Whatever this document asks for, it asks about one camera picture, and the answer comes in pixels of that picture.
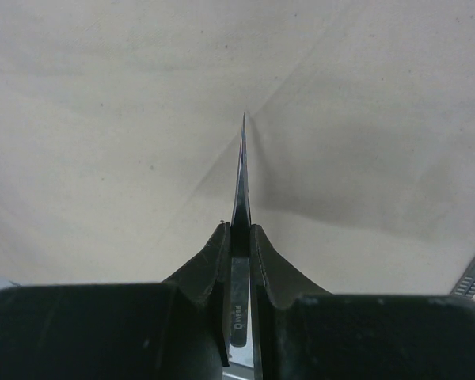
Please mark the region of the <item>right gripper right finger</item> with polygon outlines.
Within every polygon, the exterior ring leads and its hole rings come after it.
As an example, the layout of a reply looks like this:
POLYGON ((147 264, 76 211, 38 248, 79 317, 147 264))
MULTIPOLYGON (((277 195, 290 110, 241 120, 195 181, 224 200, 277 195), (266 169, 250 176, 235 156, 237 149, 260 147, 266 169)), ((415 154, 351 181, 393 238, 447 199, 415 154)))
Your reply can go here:
POLYGON ((475 302, 332 294, 250 231, 258 379, 475 379, 475 302))

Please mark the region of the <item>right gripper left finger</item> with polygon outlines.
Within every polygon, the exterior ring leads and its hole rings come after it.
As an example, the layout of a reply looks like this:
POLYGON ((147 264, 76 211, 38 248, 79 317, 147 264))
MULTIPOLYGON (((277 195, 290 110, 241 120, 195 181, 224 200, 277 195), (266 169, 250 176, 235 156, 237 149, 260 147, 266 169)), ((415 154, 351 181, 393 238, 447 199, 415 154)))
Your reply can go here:
POLYGON ((230 227, 160 283, 0 290, 0 379, 220 379, 230 227))

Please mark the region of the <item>steel tweezers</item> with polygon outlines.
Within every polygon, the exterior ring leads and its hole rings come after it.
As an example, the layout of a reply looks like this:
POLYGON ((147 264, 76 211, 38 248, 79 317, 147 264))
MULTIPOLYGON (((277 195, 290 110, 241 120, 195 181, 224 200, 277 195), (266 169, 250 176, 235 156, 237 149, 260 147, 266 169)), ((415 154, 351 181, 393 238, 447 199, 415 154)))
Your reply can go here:
POLYGON ((231 323, 230 345, 243 348, 247 344, 249 310, 249 233, 251 212, 249 205, 249 181, 247 167, 246 124, 244 113, 239 138, 237 180, 234 207, 230 221, 231 248, 231 323))

